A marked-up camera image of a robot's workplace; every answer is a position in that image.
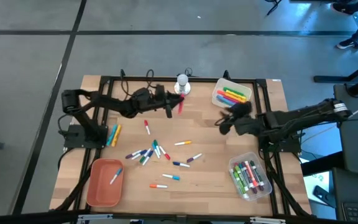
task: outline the sneaker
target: sneaker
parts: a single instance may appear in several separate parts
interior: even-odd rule
[[[331,9],[336,11],[336,12],[344,13],[346,15],[353,15],[353,13],[354,13],[354,12],[348,10],[346,8],[346,5],[339,4],[339,3],[332,3],[331,4]]]
[[[357,42],[354,42],[352,39],[347,39],[337,44],[336,47],[339,49],[346,49],[348,47],[354,47],[356,43]]]

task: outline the gray floor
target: gray floor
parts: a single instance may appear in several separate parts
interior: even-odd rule
[[[71,29],[79,0],[0,0],[0,29]],[[280,30],[353,31],[352,17],[333,13],[328,4],[283,0],[269,17],[270,3],[251,1],[89,0],[81,30]],[[61,90],[78,88],[83,75],[175,76],[191,67],[200,77],[282,79],[290,109],[333,97],[332,84],[317,84],[313,75],[348,75],[358,68],[358,50],[334,46],[346,36],[279,37],[221,35],[77,36]],[[25,159],[47,103],[68,36],[0,36],[0,215],[6,214]],[[63,139],[57,134],[61,102],[50,125],[24,212],[48,209]],[[62,122],[67,126],[68,120]],[[325,129],[305,131],[307,138]],[[319,155],[341,150],[332,129],[303,145]],[[327,209],[313,205],[313,211]],[[322,217],[332,217],[332,211]]]

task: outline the orange plastic tray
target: orange plastic tray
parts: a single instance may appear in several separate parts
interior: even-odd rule
[[[120,175],[110,185],[118,169]],[[113,207],[121,199],[124,166],[116,159],[98,159],[93,162],[86,202],[93,207]]]

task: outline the wooden tabletop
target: wooden tabletop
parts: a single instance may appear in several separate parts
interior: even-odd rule
[[[96,91],[100,76],[85,75],[81,88]],[[159,82],[173,92],[173,82]],[[251,84],[244,84],[252,89]],[[129,82],[129,92],[146,86],[145,82]],[[124,164],[124,184],[121,201],[115,207],[93,207],[93,212],[160,213],[192,215],[271,215],[269,196],[248,202],[236,192],[228,172],[229,160],[247,152],[257,153],[257,138],[248,134],[238,136],[232,131],[223,136],[214,122],[219,119],[222,108],[211,103],[215,83],[191,83],[191,92],[184,101],[183,112],[173,118],[166,118],[164,110],[138,114],[133,119],[123,118],[115,111],[109,111],[109,132],[114,124],[121,124],[122,131],[116,147],[106,147],[101,153],[103,159],[119,159]],[[267,80],[272,110],[287,110],[287,104],[280,80]],[[262,109],[264,101],[259,89]],[[120,82],[114,82],[112,97],[123,100],[125,94]],[[149,122],[151,135],[147,134],[144,119]],[[171,156],[168,161],[154,154],[145,166],[138,160],[125,156],[139,149],[148,149],[156,139]],[[192,140],[186,146],[174,146],[175,142]],[[59,206],[72,191],[80,175],[84,149],[74,149],[62,160],[50,208]],[[172,161],[186,161],[198,153],[202,157],[191,162],[191,167],[173,166]],[[310,211],[305,183],[298,160],[291,153],[281,153],[285,183],[295,200]],[[179,175],[180,181],[162,177],[162,174]],[[168,185],[167,189],[151,189],[149,184]],[[85,186],[81,208],[85,207],[88,184]],[[282,213],[281,196],[275,185],[278,209]]]

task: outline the clear plastic container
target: clear plastic container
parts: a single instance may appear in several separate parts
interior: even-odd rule
[[[259,177],[262,179],[262,181],[261,182],[257,181],[258,185],[256,187],[254,187],[254,188],[251,188],[250,184],[249,184],[249,181],[248,181],[248,178],[245,177],[246,182],[247,182],[248,191],[246,191],[245,194],[243,194],[241,192],[241,190],[240,190],[240,186],[237,183],[236,178],[234,177],[233,171],[236,172],[236,169],[235,169],[235,164],[236,163],[237,164],[240,164],[242,162],[245,163],[245,161],[248,162],[249,168],[251,169],[253,176],[255,176],[255,171],[254,171],[253,167],[251,166],[251,161],[254,162],[254,165],[256,167],[257,173],[259,174]],[[247,175],[246,172],[247,171],[244,171],[244,170],[241,171],[241,174],[243,175],[242,177],[244,177],[244,174]],[[246,199],[248,201],[255,200],[257,198],[260,198],[260,197],[263,197],[265,195],[268,195],[268,194],[270,194],[272,192],[272,185],[270,184],[269,180],[267,179],[266,173],[265,173],[263,167],[260,165],[258,157],[253,152],[247,152],[247,153],[245,153],[243,155],[236,156],[236,157],[230,159],[230,161],[229,161],[229,173],[230,173],[230,175],[231,175],[231,177],[233,179],[234,185],[236,186],[237,192],[239,193],[240,197],[242,197],[242,198],[244,198],[244,199]]]
[[[224,104],[224,103],[220,102],[218,99],[216,99],[216,95],[218,95],[217,91],[218,90],[223,91],[224,87],[230,88],[234,91],[238,91],[238,92],[244,94],[244,96],[247,98],[247,100],[249,100],[251,98],[252,90],[250,88],[240,85],[240,84],[237,84],[237,83],[234,83],[234,82],[229,81],[225,78],[220,78],[218,80],[218,82],[216,82],[215,89],[212,92],[212,103],[215,104],[216,106],[220,106],[222,108],[230,107],[229,105]]]

